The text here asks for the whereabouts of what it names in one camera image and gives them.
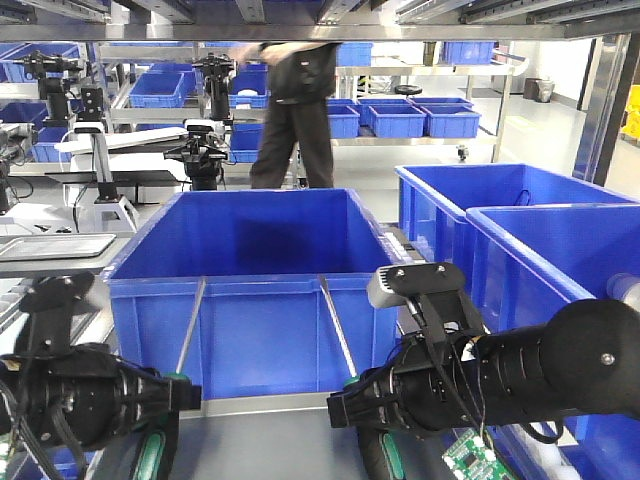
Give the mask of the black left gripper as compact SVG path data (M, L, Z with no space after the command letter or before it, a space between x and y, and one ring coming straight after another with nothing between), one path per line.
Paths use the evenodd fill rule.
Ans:
M80 345L56 358L1 357L1 381L17 401L17 414L38 440L61 445L54 426L60 410L72 436L84 450L170 412L201 409L202 387L190 380L170 380L93 344Z

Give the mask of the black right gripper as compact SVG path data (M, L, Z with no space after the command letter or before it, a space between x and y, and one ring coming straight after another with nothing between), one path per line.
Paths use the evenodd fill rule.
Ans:
M488 424L489 400L481 386L479 338L450 334L448 339L439 364L423 335L403 336L382 367L348 380L327 398L330 426L417 435L481 430Z

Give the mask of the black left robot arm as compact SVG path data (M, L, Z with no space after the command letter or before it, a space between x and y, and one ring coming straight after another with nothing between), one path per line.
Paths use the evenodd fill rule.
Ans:
M49 479L62 474L48 449L67 448L83 479L86 453L132 433L139 439L129 478L169 478L179 414L199 401L188 378L135 365L102 344L75 345L61 355L1 358L1 432Z

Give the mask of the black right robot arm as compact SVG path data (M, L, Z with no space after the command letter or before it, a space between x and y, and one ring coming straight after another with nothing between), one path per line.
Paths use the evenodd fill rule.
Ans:
M377 308L406 306L418 330L380 367L328 397L334 428L442 430L639 415L639 315L618 300L585 299L549 321L497 333L449 263L379 268Z

